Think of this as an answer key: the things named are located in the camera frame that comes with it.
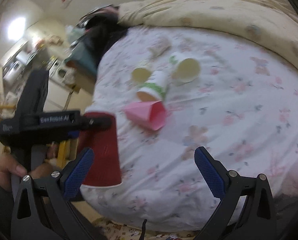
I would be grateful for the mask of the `person's left hand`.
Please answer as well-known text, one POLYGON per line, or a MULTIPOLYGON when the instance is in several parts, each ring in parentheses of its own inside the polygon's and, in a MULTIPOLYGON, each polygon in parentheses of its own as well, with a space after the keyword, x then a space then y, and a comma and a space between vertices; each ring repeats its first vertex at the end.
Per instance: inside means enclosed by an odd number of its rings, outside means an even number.
POLYGON ((28 172, 10 153, 0 155, 0 187, 7 192, 11 191, 11 175, 23 178, 30 175, 34 179, 46 177, 54 168, 49 162, 44 162, 31 172, 28 172))

